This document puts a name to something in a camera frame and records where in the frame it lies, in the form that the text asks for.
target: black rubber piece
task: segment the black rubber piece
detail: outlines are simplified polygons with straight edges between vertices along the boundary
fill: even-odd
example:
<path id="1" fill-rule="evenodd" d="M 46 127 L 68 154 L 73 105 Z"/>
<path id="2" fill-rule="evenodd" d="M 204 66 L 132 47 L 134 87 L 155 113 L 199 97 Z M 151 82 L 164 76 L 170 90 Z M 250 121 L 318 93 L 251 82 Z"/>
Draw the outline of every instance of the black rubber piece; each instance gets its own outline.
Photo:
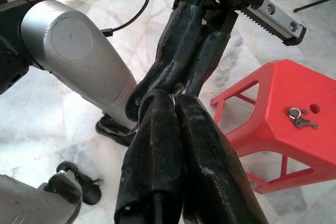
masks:
<path id="1" fill-rule="evenodd" d="M 112 140 L 114 140 L 115 142 L 117 142 L 118 144 L 121 144 L 123 146 L 130 146 L 130 144 L 132 143 L 133 138 L 135 137 L 136 132 L 129 134 L 127 136 L 120 136 L 114 133 L 110 133 L 105 131 L 102 127 L 100 127 L 99 122 L 96 123 L 96 131 L 97 133 L 103 135 L 103 136 L 107 136 L 109 138 L 111 138 Z"/>
<path id="2" fill-rule="evenodd" d="M 95 185 L 96 180 L 92 180 L 89 176 L 82 173 L 78 167 L 71 162 L 64 161 L 60 163 L 56 172 L 70 170 L 75 174 L 76 181 L 82 187 L 83 202 L 87 205 L 95 205 L 101 198 L 101 190 L 98 185 Z"/>
<path id="3" fill-rule="evenodd" d="M 56 193 L 76 206 L 79 206 L 82 202 L 81 190 L 75 187 L 71 181 L 65 179 L 63 174 L 55 174 L 51 177 L 43 190 L 50 193 Z"/>

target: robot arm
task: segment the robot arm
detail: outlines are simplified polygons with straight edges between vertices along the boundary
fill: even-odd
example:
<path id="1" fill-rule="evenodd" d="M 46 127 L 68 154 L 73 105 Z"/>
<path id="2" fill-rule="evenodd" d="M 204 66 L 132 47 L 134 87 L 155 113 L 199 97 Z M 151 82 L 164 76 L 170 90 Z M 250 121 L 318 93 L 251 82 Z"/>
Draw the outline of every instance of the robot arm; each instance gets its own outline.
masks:
<path id="1" fill-rule="evenodd" d="M 0 5 L 0 24 L 0 94 L 34 66 L 109 115 L 114 133 L 132 132 L 124 111 L 136 82 L 86 15 L 57 1 L 19 0 Z"/>

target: key ring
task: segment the key ring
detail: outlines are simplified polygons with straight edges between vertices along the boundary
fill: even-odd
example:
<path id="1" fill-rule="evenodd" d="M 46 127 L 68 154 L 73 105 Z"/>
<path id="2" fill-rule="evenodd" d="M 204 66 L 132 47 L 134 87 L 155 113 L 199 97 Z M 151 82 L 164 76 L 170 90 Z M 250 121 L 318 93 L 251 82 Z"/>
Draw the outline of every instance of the key ring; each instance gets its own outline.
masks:
<path id="1" fill-rule="evenodd" d="M 169 94 L 169 97 L 172 100 L 174 107 L 175 107 L 175 97 L 181 94 L 185 94 L 187 90 L 188 88 L 180 82 L 173 87 L 173 91 L 172 93 Z"/>
<path id="2" fill-rule="evenodd" d="M 290 111 L 291 111 L 291 110 L 296 110 L 296 111 L 298 111 L 298 112 L 299 112 L 299 115 L 298 115 L 297 117 L 292 116 L 292 115 L 290 114 Z M 292 119 L 297 119 L 297 118 L 300 118 L 300 117 L 301 117 L 302 113 L 301 113 L 301 110 L 299 110 L 298 108 L 290 108 L 290 109 L 289 109 L 289 113 L 288 113 L 288 115 L 289 115 L 289 117 L 292 118 Z"/>

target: stool seat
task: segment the stool seat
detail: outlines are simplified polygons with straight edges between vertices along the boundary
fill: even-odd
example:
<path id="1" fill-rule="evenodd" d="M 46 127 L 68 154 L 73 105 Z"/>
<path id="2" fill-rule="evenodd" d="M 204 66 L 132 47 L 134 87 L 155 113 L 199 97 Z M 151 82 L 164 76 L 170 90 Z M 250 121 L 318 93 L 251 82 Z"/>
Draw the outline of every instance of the stool seat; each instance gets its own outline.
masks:
<path id="1" fill-rule="evenodd" d="M 256 84 L 256 101 L 242 95 Z M 279 178 L 266 182 L 248 174 L 257 185 L 255 191 L 267 193 L 336 178 L 336 81 L 290 60 L 267 63 L 211 100 L 217 106 L 217 124 L 224 101 L 231 97 L 255 105 L 250 119 L 226 134 L 238 156 L 260 151 L 283 155 Z M 318 128 L 297 127 L 286 114 L 293 107 L 308 110 L 302 116 Z M 287 174 L 288 157 L 310 168 Z"/>

